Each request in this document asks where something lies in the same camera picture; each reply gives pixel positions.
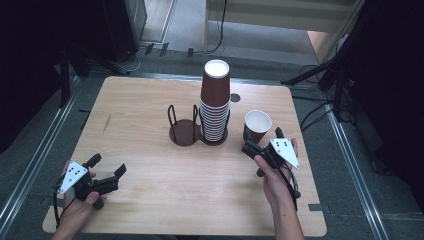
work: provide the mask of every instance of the finger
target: finger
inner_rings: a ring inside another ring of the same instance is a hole
[[[65,206],[68,206],[72,202],[71,195],[75,198],[74,191],[74,188],[70,188],[68,191],[65,192],[65,194],[63,194],[63,201]]]
[[[99,198],[98,192],[91,192],[90,194],[88,194],[87,198],[85,199],[85,203],[88,205],[93,205],[98,198]]]
[[[272,174],[274,172],[271,166],[260,155],[256,155],[253,160],[265,174]]]
[[[294,149],[294,152],[296,153],[296,157],[297,157],[299,154],[297,152],[297,140],[296,140],[296,138],[292,138],[291,143],[293,145],[293,149]]]

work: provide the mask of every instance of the cable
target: cable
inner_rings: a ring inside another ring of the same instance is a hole
[[[66,206],[63,210],[62,213],[60,214],[59,219],[62,220],[62,215],[65,212],[66,209],[68,209],[69,206],[71,206],[71,204],[75,201],[75,197],[72,199],[72,201],[68,204],[68,206]]]
[[[340,112],[346,112],[346,113],[350,114],[349,120],[345,120],[341,116],[339,116],[339,118],[342,122],[353,124],[354,123],[352,121],[352,116],[353,116],[352,103],[353,103],[353,100],[352,100],[352,98],[349,94],[349,90],[350,90],[351,86],[352,86],[352,84],[349,81],[345,82],[345,85],[343,86],[342,103],[340,105]]]
[[[138,62],[138,64],[137,64],[137,67],[136,67],[136,68],[134,68],[134,69],[127,69],[127,68],[125,68],[125,67],[123,67],[123,66],[119,65],[118,63],[115,63],[115,65],[116,65],[116,66],[118,66],[118,67],[120,67],[121,69],[123,69],[123,70],[127,71],[127,72],[134,72],[134,71],[136,71],[136,70],[140,67],[140,65],[141,65],[141,61],[140,61],[140,58],[138,57],[138,53],[139,53],[139,52],[141,52],[142,50],[144,50],[144,48],[139,49],[139,50],[135,53],[135,57],[137,58],[137,62]]]
[[[293,179],[293,187],[294,187],[294,194],[296,198],[300,198],[301,194],[299,192],[299,186],[297,185],[297,179],[296,176],[294,175],[293,171],[289,168],[289,166],[287,165],[287,162],[284,162],[285,168],[287,168],[289,170],[290,176]]]
[[[306,129],[308,129],[310,126],[314,125],[315,123],[321,121],[322,119],[324,119],[324,117],[330,113],[331,111],[333,111],[332,109],[326,111],[324,114],[322,114],[320,117],[318,117],[317,119],[315,119],[314,121],[312,121],[310,124],[306,125],[305,127],[301,128],[301,131],[305,131]]]
[[[59,227],[60,224],[60,217],[59,212],[57,210],[57,191],[59,190],[60,186],[62,185],[61,182],[65,178],[65,174],[63,174],[56,182],[56,186],[53,188],[53,210],[54,210],[54,216],[56,219],[56,228]]]
[[[300,130],[303,132],[303,131],[305,131],[307,128],[309,128],[310,126],[312,126],[313,124],[315,124],[315,123],[317,123],[317,122],[321,121],[321,120],[325,117],[325,115],[326,115],[327,113],[329,113],[329,112],[331,112],[331,111],[332,111],[332,109],[331,109],[331,110],[328,110],[327,112],[325,112],[323,115],[321,115],[320,117],[318,117],[317,119],[315,119],[314,121],[312,121],[312,123],[308,124],[306,127],[303,127],[303,125],[304,125],[304,124],[305,124],[305,122],[306,122],[306,119],[308,119],[308,118],[309,118],[309,116],[311,116],[311,114],[312,114],[312,113],[314,113],[315,111],[317,111],[317,110],[318,110],[318,109],[320,109],[321,107],[323,107],[323,106],[325,106],[325,105],[327,105],[327,104],[330,104],[330,103],[331,103],[331,101],[325,101],[324,103],[320,104],[318,107],[314,108],[311,112],[309,112],[309,113],[308,113],[308,115],[306,115],[306,117],[303,119],[302,123],[300,124]]]
[[[277,164],[277,162],[275,161],[275,159],[272,157],[272,155],[268,155],[268,156],[272,160],[272,163],[274,164],[274,166],[277,166],[277,171],[280,173],[280,175],[283,177],[284,181],[286,182],[287,188],[288,188],[288,190],[290,192],[290,195],[292,197],[292,200],[293,200],[294,207],[296,208],[296,211],[297,211],[297,200],[296,199],[300,197],[300,193],[299,193],[299,191],[297,191],[297,189],[298,189],[297,181],[295,180],[295,178],[293,178],[293,176],[294,176],[293,172],[287,166],[287,164],[284,162],[284,165],[286,165],[286,168],[289,170],[290,175],[293,178],[293,185],[294,186],[292,186],[290,184],[290,181],[286,178],[286,175],[284,175],[283,170],[281,170],[281,168],[279,167],[279,165]]]
[[[222,44],[222,40],[224,39],[224,22],[225,22],[225,12],[226,12],[226,10],[227,10],[227,0],[225,0],[225,2],[224,2],[224,10],[223,10],[223,12],[222,12],[222,19],[221,19],[221,30],[219,30],[218,29],[218,31],[219,31],[219,33],[220,33],[220,39],[219,39],[219,43],[218,43],[218,45],[214,48],[214,49],[212,49],[212,50],[208,50],[208,51],[206,51],[206,52],[203,52],[203,51],[196,51],[196,52],[193,52],[193,53],[203,53],[203,54],[212,54],[212,53],[215,53],[216,52],[216,50],[218,50],[218,48],[221,46],[221,44]]]

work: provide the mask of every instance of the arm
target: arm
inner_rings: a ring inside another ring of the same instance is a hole
[[[65,164],[62,174],[65,173],[68,168],[69,161]],[[95,173],[90,172],[91,177],[95,176]],[[72,201],[70,199],[70,194],[67,192],[64,195],[64,206],[68,206],[64,210],[60,225],[56,229],[55,234],[52,237],[52,240],[61,239],[73,239],[77,233],[88,222],[88,219],[91,216],[93,211],[93,204],[99,197],[98,192],[91,192],[84,201],[75,199]]]
[[[296,139],[292,139],[292,144],[297,155]],[[255,156],[254,161],[265,173],[264,192],[272,209],[275,238],[277,240],[304,239],[293,200],[283,177],[278,171],[272,169],[261,156]],[[282,168],[282,171],[286,178],[290,179],[289,170]]]

